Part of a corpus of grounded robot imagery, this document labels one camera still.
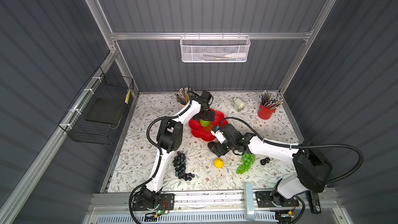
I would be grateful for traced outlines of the green fake apple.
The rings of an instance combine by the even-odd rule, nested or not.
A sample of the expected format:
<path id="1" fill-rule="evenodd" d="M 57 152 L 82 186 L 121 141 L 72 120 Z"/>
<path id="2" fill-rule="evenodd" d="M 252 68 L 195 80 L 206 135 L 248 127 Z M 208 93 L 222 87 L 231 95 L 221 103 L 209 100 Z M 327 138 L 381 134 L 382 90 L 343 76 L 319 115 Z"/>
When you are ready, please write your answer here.
<path id="1" fill-rule="evenodd" d="M 205 128 L 205 127 L 208 127 L 210 124 L 211 124 L 211 121 L 200 119 L 200 125 L 201 125 L 202 127 L 204 127 L 204 128 Z"/>

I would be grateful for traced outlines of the green fake grape bunch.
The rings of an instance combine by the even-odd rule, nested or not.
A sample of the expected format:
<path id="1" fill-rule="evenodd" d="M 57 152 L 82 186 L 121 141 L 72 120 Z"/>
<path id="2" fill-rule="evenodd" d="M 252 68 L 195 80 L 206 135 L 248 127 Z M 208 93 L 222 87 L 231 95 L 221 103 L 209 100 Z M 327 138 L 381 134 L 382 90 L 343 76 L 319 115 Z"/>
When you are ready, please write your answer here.
<path id="1" fill-rule="evenodd" d="M 241 164 L 238 166 L 236 174 L 244 174 L 248 172 L 251 169 L 251 166 L 254 164 L 255 160 L 256 156 L 254 154 L 243 154 Z"/>

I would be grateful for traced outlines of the yellow fake lemon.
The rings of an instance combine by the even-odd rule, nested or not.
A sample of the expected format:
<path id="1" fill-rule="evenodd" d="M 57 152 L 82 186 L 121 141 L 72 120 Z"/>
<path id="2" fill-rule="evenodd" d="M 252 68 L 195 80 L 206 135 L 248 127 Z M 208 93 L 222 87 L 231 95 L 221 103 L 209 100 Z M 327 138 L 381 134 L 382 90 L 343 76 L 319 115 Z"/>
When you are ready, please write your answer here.
<path id="1" fill-rule="evenodd" d="M 217 158 L 214 160 L 214 166 L 218 169 L 222 168 L 224 166 L 224 161 L 220 158 Z"/>

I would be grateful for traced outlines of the dark purple grape bunch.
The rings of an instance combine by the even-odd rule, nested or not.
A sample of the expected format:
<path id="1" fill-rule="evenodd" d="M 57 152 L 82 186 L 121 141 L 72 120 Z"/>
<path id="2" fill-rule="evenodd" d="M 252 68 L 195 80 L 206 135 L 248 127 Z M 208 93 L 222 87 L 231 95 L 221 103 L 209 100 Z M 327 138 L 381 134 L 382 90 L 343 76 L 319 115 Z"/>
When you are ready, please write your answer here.
<path id="1" fill-rule="evenodd" d="M 175 176 L 184 181 L 191 181 L 195 178 L 195 174 L 187 172 L 187 158 L 185 153 L 178 151 L 177 156 L 173 160 L 173 167 L 175 169 Z"/>

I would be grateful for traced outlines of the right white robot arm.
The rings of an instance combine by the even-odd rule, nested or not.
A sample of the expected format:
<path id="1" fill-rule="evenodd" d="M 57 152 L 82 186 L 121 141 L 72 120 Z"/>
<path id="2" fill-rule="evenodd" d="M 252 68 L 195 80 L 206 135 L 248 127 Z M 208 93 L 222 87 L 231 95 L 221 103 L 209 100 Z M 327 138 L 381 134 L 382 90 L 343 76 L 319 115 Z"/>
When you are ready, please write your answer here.
<path id="1" fill-rule="evenodd" d="M 270 141 L 256 133 L 241 134 L 231 124 L 214 127 L 211 133 L 217 141 L 208 148 L 218 157 L 237 151 L 239 155 L 271 157 L 294 167 L 293 174 L 276 183 L 272 193 L 275 200 L 290 199 L 306 191 L 321 193 L 327 185 L 332 165 L 317 148 Z"/>

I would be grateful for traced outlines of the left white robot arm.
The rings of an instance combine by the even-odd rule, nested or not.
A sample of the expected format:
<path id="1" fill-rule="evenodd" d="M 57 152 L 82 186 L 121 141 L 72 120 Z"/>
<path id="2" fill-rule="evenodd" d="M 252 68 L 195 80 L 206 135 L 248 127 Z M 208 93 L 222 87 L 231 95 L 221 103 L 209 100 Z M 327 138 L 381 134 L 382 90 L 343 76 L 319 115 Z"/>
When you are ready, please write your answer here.
<path id="1" fill-rule="evenodd" d="M 163 187 L 165 170 L 171 157 L 182 143 L 183 128 L 192 118 L 214 121 L 210 110 L 213 96 L 208 91 L 200 95 L 188 91 L 188 103 L 173 116 L 160 117 L 147 128 L 148 141 L 157 148 L 157 156 L 149 179 L 140 188 L 139 195 L 150 205 L 157 205 Z"/>

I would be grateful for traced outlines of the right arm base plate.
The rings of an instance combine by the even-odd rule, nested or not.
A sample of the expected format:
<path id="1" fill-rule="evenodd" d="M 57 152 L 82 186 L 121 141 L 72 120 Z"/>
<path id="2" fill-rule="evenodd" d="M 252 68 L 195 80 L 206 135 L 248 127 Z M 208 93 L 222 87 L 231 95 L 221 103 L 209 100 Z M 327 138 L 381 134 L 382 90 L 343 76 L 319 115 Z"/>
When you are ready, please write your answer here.
<path id="1" fill-rule="evenodd" d="M 258 207 L 292 207 L 300 206 L 297 198 L 286 199 L 279 193 L 271 190 L 261 190 L 255 192 Z"/>

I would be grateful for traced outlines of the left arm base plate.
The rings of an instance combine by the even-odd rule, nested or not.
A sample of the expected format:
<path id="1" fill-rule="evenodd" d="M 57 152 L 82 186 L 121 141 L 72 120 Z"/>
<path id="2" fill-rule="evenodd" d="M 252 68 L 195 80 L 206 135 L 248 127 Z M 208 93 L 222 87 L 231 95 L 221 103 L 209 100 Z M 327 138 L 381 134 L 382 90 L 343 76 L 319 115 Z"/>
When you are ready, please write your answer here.
<path id="1" fill-rule="evenodd" d="M 171 211 L 174 209 L 175 194 L 133 195 L 130 206 L 133 211 Z"/>

